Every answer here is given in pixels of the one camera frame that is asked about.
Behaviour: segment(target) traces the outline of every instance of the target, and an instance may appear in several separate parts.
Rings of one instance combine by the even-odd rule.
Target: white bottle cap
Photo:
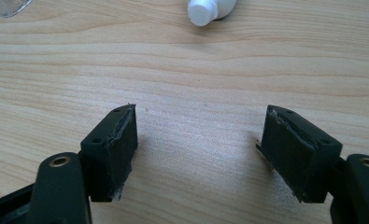
[[[205,26],[215,20],[219,9],[211,0],[191,0],[188,4],[188,16],[193,24]]]

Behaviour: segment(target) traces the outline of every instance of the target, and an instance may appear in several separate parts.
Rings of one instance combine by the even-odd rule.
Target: transparent object
[[[24,9],[32,0],[0,0],[0,17],[12,17]]]

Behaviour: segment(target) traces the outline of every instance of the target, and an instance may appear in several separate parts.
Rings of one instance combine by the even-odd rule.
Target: white cylindrical object
[[[191,22],[205,26],[228,15],[234,9],[236,0],[187,0],[187,3]]]

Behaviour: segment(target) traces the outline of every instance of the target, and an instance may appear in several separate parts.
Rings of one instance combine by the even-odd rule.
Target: wooden surface
[[[0,18],[0,197],[117,106],[139,148],[94,223],[331,223],[256,151],[267,105],[369,154],[369,0],[239,0],[193,26],[184,0],[34,0]]]

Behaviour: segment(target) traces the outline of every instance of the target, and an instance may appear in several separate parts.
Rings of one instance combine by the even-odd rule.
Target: small white plastic bottle
[[[236,0],[187,0],[187,3],[191,22],[205,26],[228,15],[234,9]]]

